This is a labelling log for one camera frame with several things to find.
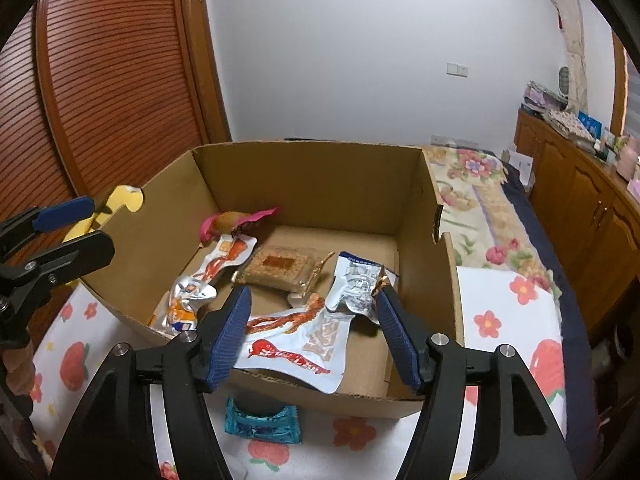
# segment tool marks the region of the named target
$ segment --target dark blue blanket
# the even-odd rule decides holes
[[[583,479],[591,473],[598,455],[598,417],[591,379],[591,348],[587,330],[575,299],[545,230],[527,199],[518,171],[505,164],[508,181],[502,189],[513,204],[529,240],[538,250],[542,264],[554,272],[554,281],[562,290],[562,355],[566,389],[566,445],[578,473]]]

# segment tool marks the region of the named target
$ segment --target curtain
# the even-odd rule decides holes
[[[584,27],[579,0],[555,0],[562,20],[562,34],[569,66],[569,108],[588,112],[587,70],[584,60]]]
[[[625,51],[626,72],[626,115],[623,133],[640,139],[640,74],[634,62]]]

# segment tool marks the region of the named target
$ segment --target cardboard box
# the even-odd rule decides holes
[[[85,283],[118,318],[149,341],[166,339],[147,327],[180,274],[204,254],[198,229],[227,210],[279,206],[263,244],[349,251],[400,275],[404,306],[431,330],[463,342],[462,308],[449,234],[439,234],[442,202],[420,148],[341,142],[238,142],[196,148],[144,188],[145,203],[119,209],[103,226],[113,238],[113,263]],[[316,286],[325,295],[336,256]],[[232,270],[216,284],[219,308]],[[252,314],[288,307],[281,291],[252,286]],[[344,379],[327,395],[273,372],[233,370],[232,384],[306,408],[340,415],[400,418],[421,408],[400,381],[382,332],[364,317],[350,331]]]

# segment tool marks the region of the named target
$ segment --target white wall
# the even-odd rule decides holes
[[[611,124],[616,66],[611,26],[591,0],[580,0],[584,24],[584,58],[587,63],[589,115]]]
[[[549,0],[207,0],[235,140],[308,137],[501,150],[529,79],[565,64]],[[469,67],[446,75],[446,63]]]

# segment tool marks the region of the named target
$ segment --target white tablecloth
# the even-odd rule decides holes
[[[564,372],[560,329],[551,295],[514,272],[458,268],[465,344],[493,351],[513,344],[550,403],[564,432]],[[121,341],[148,346],[79,286],[36,352],[31,417],[44,448],[54,453],[90,378]],[[329,416],[300,410],[303,443],[297,446],[247,440],[224,433],[229,389],[207,396],[209,415],[234,478],[324,480],[393,479],[404,458],[418,413],[401,420]],[[160,386],[152,386],[152,416],[164,478],[175,480]],[[473,441],[476,399],[468,389],[452,479],[466,474]]]

